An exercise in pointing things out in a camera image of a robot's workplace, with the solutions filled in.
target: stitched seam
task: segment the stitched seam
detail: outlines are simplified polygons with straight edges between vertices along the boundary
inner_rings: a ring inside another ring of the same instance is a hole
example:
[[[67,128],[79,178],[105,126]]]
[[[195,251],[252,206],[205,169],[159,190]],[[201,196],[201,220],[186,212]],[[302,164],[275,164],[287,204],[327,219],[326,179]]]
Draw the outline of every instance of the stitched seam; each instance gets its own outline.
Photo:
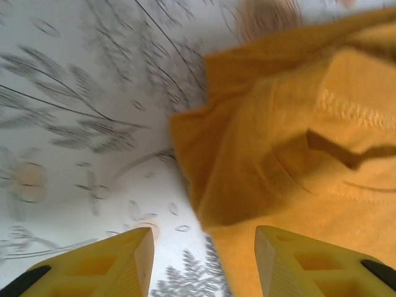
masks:
[[[364,127],[383,131],[396,131],[396,116],[380,113],[366,106],[351,102],[336,96],[336,94],[327,89],[320,96],[317,108]]]
[[[367,203],[376,204],[376,205],[384,205],[384,204],[393,205],[393,203],[394,203],[390,200],[382,200],[382,199],[377,200],[376,198],[357,197],[357,196],[353,196],[353,195],[344,194],[344,193],[341,193],[338,191],[327,191],[327,193],[330,195],[333,195],[333,196],[337,196],[337,197],[343,197],[343,198],[355,200],[358,202],[367,202]]]

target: yellow t-shirt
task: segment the yellow t-shirt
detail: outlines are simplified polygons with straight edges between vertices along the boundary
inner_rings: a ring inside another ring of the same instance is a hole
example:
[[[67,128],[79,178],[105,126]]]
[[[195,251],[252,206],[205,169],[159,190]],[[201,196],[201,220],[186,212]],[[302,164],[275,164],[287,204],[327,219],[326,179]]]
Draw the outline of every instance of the yellow t-shirt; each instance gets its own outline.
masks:
[[[258,225],[396,267],[394,59],[396,9],[206,58],[209,102],[171,133],[234,296],[262,296]]]

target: rectangular cutout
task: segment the rectangular cutout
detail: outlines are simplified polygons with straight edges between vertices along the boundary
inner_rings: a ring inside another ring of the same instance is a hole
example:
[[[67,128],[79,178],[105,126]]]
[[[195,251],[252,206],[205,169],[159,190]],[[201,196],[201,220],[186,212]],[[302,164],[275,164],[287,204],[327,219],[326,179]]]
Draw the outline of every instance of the rectangular cutout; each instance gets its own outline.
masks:
[[[380,297],[357,280],[321,280],[315,284],[325,297]]]
[[[68,275],[105,275],[110,270],[111,266],[113,266],[115,261],[116,257],[113,256],[98,256],[83,259],[70,269]]]
[[[325,252],[298,252],[294,257],[304,270],[343,269],[331,254]]]
[[[284,242],[293,241],[292,238],[286,237],[286,236],[283,236],[283,235],[277,235],[277,240],[279,240],[279,241],[284,241]]]
[[[95,288],[87,286],[59,286],[52,291],[51,297],[90,297]]]

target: black rubber pad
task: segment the black rubber pad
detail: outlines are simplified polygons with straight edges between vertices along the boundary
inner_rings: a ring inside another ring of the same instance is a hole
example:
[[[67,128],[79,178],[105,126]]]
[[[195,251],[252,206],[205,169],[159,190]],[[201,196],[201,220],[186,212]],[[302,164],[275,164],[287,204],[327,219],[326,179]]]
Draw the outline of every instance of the black rubber pad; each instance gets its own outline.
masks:
[[[361,261],[372,274],[382,280],[396,292],[396,270],[385,264],[374,262],[372,260]]]
[[[19,297],[50,270],[51,266],[45,265],[26,271],[3,288],[0,297]]]

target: white floral wallpaper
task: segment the white floral wallpaper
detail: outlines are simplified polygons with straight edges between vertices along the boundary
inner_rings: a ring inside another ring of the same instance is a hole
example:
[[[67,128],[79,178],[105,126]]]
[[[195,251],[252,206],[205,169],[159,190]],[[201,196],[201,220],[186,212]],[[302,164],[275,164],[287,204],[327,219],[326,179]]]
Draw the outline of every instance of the white floral wallpaper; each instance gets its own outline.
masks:
[[[393,4],[0,0],[0,288],[47,257],[149,226],[152,296],[231,296],[168,116],[205,102],[207,53]]]

